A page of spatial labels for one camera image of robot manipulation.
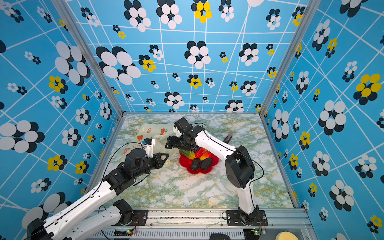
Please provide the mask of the yellow round object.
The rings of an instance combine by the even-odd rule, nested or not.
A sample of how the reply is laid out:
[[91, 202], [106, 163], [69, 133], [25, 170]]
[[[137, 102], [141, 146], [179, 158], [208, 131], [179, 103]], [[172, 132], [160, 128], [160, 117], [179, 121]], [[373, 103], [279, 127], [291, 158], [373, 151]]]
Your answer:
[[299, 240], [298, 237], [291, 232], [280, 232], [277, 234], [275, 240]]

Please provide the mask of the aluminium front rail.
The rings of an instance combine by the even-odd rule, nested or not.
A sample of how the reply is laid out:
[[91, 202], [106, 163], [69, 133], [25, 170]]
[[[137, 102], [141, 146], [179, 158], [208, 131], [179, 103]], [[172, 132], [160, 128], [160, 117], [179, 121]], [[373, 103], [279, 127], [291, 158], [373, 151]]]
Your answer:
[[145, 226], [112, 225], [84, 240], [274, 240], [291, 232], [299, 240], [315, 240], [313, 225], [302, 209], [264, 209], [267, 227], [230, 227], [226, 211], [237, 209], [136, 209], [148, 210]]

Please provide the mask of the red yellow mango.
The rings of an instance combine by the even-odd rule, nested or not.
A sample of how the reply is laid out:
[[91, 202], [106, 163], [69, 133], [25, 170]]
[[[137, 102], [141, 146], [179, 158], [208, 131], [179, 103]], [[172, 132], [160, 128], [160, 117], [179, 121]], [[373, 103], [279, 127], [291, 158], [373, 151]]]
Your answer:
[[208, 159], [208, 158], [211, 158], [212, 157], [212, 154], [204, 149], [204, 148], [200, 148], [198, 149], [196, 152], [195, 152], [195, 157], [201, 161], [205, 160], [205, 159]]

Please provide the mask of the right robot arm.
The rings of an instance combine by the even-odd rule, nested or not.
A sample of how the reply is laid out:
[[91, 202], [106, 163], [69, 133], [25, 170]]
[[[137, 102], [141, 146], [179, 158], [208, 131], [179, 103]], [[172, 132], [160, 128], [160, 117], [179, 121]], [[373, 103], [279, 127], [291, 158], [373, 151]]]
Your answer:
[[234, 147], [208, 133], [204, 127], [191, 125], [186, 118], [174, 123], [174, 135], [167, 138], [167, 149], [195, 150], [204, 148], [225, 162], [226, 175], [238, 189], [239, 214], [242, 222], [250, 226], [258, 218], [259, 206], [255, 203], [252, 183], [255, 165], [244, 146]]

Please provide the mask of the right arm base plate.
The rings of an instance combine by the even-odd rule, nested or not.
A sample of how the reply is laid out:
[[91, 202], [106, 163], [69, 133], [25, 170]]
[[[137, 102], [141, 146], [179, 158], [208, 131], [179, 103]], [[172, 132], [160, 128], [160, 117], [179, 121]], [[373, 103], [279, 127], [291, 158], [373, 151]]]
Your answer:
[[227, 224], [230, 227], [267, 227], [269, 225], [266, 212], [254, 210], [246, 214], [241, 210], [226, 211]]

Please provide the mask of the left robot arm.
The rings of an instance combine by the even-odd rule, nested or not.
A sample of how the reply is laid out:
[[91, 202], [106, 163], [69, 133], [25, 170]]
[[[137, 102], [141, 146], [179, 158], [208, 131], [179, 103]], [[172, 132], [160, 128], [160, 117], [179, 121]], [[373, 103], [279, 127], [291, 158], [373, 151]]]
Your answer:
[[124, 162], [72, 205], [46, 220], [33, 220], [28, 225], [26, 238], [83, 240], [112, 225], [137, 225], [139, 220], [125, 200], [116, 201], [111, 207], [91, 218], [89, 214], [133, 186], [138, 177], [162, 168], [168, 158], [169, 154], [156, 153], [149, 157], [145, 150], [133, 149], [126, 155]]

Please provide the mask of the red flower-shaped plate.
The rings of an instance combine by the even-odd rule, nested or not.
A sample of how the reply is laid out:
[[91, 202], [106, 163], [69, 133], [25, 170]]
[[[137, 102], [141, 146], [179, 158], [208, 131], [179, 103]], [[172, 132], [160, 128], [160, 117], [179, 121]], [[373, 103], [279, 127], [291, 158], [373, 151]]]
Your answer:
[[192, 174], [208, 174], [219, 163], [219, 158], [204, 148], [196, 151], [180, 150], [179, 163]]

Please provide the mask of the translucent cream plastic bag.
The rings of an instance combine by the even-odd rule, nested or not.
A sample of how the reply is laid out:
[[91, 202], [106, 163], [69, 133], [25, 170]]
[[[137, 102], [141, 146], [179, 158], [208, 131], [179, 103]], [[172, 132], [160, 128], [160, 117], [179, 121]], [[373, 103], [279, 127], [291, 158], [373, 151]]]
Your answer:
[[141, 126], [126, 126], [123, 127], [119, 133], [116, 145], [117, 147], [127, 144], [121, 148], [117, 153], [118, 161], [123, 161], [125, 156], [133, 149], [139, 149], [139, 143], [144, 139], [154, 139], [156, 144], [154, 146], [154, 153], [166, 153], [170, 155], [170, 160], [176, 160], [180, 157], [177, 148], [169, 150], [166, 149], [167, 138], [174, 135], [174, 124], [143, 124]]

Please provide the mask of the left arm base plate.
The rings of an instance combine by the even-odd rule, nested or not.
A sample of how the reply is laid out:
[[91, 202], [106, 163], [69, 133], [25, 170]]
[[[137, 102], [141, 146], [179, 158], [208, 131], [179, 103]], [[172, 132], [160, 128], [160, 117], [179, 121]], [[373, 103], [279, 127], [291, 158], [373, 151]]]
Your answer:
[[145, 226], [148, 219], [148, 210], [132, 210], [124, 213], [116, 226]]

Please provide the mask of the dark avocado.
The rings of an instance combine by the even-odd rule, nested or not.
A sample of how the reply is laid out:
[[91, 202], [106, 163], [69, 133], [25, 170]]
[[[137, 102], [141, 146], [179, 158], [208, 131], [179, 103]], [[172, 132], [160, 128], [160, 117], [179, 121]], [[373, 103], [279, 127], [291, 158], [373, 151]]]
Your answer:
[[200, 159], [197, 159], [197, 158], [193, 159], [192, 164], [191, 164], [191, 170], [193, 172], [198, 171], [200, 168], [200, 164], [201, 164]]
[[206, 158], [204, 160], [201, 161], [200, 163], [200, 168], [203, 170], [203, 171], [206, 171], [208, 170], [213, 164], [213, 159], [211, 158]]

